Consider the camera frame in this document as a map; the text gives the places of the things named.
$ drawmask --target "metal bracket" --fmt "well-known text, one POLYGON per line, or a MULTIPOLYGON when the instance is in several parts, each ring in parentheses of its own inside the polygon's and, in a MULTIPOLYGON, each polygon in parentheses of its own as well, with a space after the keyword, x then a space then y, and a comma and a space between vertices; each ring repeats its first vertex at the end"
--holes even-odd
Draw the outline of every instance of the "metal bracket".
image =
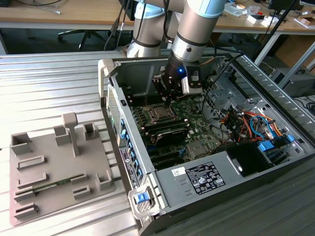
POLYGON ((99 97, 104 97, 104 75, 105 77, 112 76, 116 71, 116 66, 113 60, 103 59, 98 61, 98 93, 99 97))

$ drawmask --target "label sticker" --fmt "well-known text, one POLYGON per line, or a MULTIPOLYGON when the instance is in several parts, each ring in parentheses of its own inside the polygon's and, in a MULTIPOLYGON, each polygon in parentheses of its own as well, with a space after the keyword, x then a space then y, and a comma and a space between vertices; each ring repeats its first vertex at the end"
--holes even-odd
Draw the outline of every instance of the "label sticker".
POLYGON ((185 167, 180 167, 180 168, 177 168, 177 169, 173 169, 172 170, 172 173, 173 173, 173 176, 180 176, 180 175, 183 175, 185 174, 185 167))
POLYGON ((186 173, 196 193, 199 195, 225 185, 212 161, 187 169, 186 173))

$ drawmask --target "office chair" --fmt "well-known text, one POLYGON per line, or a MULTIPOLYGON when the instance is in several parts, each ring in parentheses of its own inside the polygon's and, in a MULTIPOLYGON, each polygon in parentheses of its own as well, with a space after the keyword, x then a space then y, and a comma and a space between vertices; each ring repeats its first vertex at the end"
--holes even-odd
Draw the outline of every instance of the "office chair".
POLYGON ((84 44, 85 44, 85 41, 87 40, 87 38, 91 38, 91 35, 99 38, 100 40, 102 40, 103 42, 106 42, 106 38, 104 38, 103 36, 101 36, 100 34, 98 34, 96 32, 97 30, 87 30, 87 29, 74 29, 74 30, 69 30, 69 31, 66 31, 66 32, 62 32, 62 33, 59 33, 58 34, 58 41, 59 42, 63 42, 63 36, 66 36, 66 35, 70 35, 70 34, 76 34, 76 33, 84 33, 84 36, 81 40, 81 43, 79 45, 79 51, 82 50, 84 44))

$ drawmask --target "black box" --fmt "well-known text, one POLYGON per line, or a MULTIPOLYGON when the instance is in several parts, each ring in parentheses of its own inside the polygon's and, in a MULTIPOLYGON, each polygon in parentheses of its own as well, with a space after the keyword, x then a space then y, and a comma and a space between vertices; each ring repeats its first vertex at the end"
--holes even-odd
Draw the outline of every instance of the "black box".
POLYGON ((0 7, 8 7, 11 0, 0 0, 0 7))

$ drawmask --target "blue cable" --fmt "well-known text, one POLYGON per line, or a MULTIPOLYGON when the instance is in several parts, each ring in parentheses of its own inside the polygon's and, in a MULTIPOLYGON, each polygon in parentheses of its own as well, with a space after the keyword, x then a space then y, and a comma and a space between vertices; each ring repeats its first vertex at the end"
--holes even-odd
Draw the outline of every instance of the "blue cable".
POLYGON ((268 121, 267 121, 264 117, 261 117, 261 116, 254 116, 254 117, 251 118, 251 121, 250 121, 251 129, 252 129, 252 131, 253 131, 255 134, 259 135, 260 137, 262 137, 263 140, 265 140, 265 138, 264 138, 260 133, 256 132, 256 130, 253 128, 252 121, 253 121, 253 119, 254 119, 255 117, 259 117, 259 118, 261 118, 264 122, 266 122, 267 127, 268 127, 270 133, 272 134, 272 136, 273 136, 274 138, 275 138, 275 137, 278 137, 278 135, 271 129, 270 124, 268 123, 268 121))

